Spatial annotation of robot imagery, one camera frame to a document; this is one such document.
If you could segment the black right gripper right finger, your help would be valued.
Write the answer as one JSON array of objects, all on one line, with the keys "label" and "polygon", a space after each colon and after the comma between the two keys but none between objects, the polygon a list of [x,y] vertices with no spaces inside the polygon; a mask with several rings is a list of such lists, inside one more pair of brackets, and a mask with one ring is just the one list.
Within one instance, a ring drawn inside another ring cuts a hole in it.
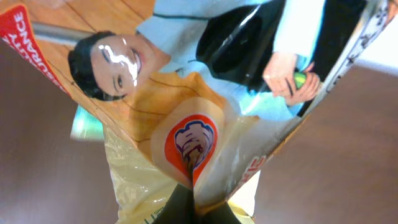
[{"label": "black right gripper right finger", "polygon": [[199,224],[241,224],[225,202],[199,218]]}]

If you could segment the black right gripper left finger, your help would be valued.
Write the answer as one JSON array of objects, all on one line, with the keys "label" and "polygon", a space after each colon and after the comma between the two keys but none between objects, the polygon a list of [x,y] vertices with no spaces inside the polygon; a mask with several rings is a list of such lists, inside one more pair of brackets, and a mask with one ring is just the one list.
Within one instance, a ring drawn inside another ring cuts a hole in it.
[{"label": "black right gripper left finger", "polygon": [[153,224],[194,224],[193,192],[178,184]]}]

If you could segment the cream bee snack bag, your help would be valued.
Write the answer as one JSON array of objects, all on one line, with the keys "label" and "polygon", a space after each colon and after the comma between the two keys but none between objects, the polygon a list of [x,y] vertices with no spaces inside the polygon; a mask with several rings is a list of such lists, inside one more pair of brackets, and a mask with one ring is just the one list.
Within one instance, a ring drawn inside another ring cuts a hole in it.
[{"label": "cream bee snack bag", "polygon": [[103,125],[119,223],[178,184],[254,223],[263,165],[396,1],[2,1],[1,40]]}]

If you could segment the green tissue pack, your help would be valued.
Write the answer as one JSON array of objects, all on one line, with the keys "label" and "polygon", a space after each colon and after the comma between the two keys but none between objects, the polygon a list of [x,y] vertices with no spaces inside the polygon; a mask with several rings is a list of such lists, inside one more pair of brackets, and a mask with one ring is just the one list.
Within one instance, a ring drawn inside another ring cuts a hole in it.
[{"label": "green tissue pack", "polygon": [[91,113],[78,105],[72,123],[70,138],[76,141],[103,142],[103,125]]}]

